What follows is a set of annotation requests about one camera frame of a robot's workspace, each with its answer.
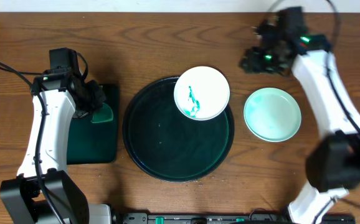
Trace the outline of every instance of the round black tray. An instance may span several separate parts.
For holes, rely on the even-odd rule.
[[[184,116],[173,97],[177,80],[158,80],[132,99],[123,120],[123,140],[147,174],[185,182],[204,177],[225,159],[234,138],[234,119],[230,106],[208,121]]]

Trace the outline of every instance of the wooden table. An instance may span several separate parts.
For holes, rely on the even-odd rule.
[[[360,14],[342,18],[338,68],[360,112]],[[305,158],[316,146],[318,132],[297,80],[246,75],[238,67],[244,49],[258,44],[251,27],[261,19],[262,14],[253,13],[0,13],[0,61],[18,70],[42,72],[49,67],[50,49],[68,47],[81,52],[90,67],[89,78],[120,86],[120,125],[129,101],[147,84],[198,65],[220,69],[231,88],[235,139],[213,173],[183,184],[154,179],[130,159],[120,131],[115,162],[70,166],[69,174],[90,203],[111,203],[121,212],[279,210],[295,199],[306,182]],[[306,20],[311,30],[331,33],[331,14],[310,14]],[[242,112],[247,97],[268,86],[289,92],[301,108],[301,128],[288,141],[265,142],[245,125]],[[32,113],[27,85],[0,71],[0,183],[15,178],[22,163]],[[360,203],[360,188],[348,198]],[[360,223],[360,210],[343,202],[332,212],[351,212]],[[11,222],[0,201],[0,223]]]

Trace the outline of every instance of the green light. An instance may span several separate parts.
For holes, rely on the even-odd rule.
[[[155,224],[163,224],[164,218],[163,217],[156,217],[155,218]]]
[[[308,43],[308,42],[310,41],[310,39],[307,38],[307,37],[300,37],[300,39],[303,40],[303,41],[305,41],[306,43]]]

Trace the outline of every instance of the mint green plate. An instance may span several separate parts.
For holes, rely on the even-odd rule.
[[[244,107],[244,119],[257,137],[280,142],[299,130],[301,113],[295,99],[277,88],[262,88],[252,93]]]

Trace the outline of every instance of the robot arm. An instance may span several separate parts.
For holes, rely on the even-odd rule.
[[[327,54],[324,50],[315,50],[306,55],[298,55],[292,67],[293,75],[301,83],[315,114],[321,139],[337,131],[345,134],[356,133],[355,128],[345,117],[329,84],[328,77],[325,75],[324,60]],[[337,92],[360,127],[360,114],[353,106],[342,84],[333,54],[330,56],[329,66]],[[348,193],[349,191],[343,187],[320,193],[318,189],[307,182],[299,196],[289,204],[289,217],[295,223],[321,223],[323,215],[335,204],[336,200],[347,196]]]
[[[84,82],[87,68],[83,75],[80,74],[76,51],[51,50],[50,66],[50,70],[35,77],[32,85],[32,94],[40,93],[46,110],[40,142],[43,184],[65,223],[110,224],[110,207],[88,204],[67,173],[70,122],[72,118],[83,118],[99,109],[105,95],[94,80]],[[37,96],[34,96],[33,104],[34,120],[24,161],[15,179],[2,182],[0,196],[14,223],[57,223],[46,200],[33,201],[40,194],[34,156],[42,121],[42,105]]]
[[[287,215],[292,222],[317,224],[337,199],[360,183],[360,136],[334,94],[327,56],[334,88],[359,129],[360,114],[339,77],[331,44],[324,35],[309,34],[301,7],[282,10],[276,18],[276,24],[265,19],[256,28],[260,46],[248,49],[240,66],[246,73],[283,75],[291,69],[307,95],[321,142],[306,160],[308,182],[287,207]]]
[[[306,93],[311,109],[318,125],[320,138],[323,139],[336,131],[345,134],[356,133],[356,129],[347,119],[326,76],[325,57],[330,55],[329,67],[335,88],[346,109],[360,127],[360,114],[352,104],[349,95],[342,84],[332,53],[324,50],[309,51],[306,55],[297,55],[292,67],[292,73],[298,79]]]
[[[40,146],[40,159],[42,160],[41,173],[46,174],[49,169],[67,171],[67,145],[69,125],[75,113],[75,102],[69,91],[49,90],[40,93],[46,103],[47,116],[43,130],[42,144]],[[17,176],[36,176],[35,156],[36,139],[39,134],[42,106],[37,96],[33,98],[34,119],[28,149]]]

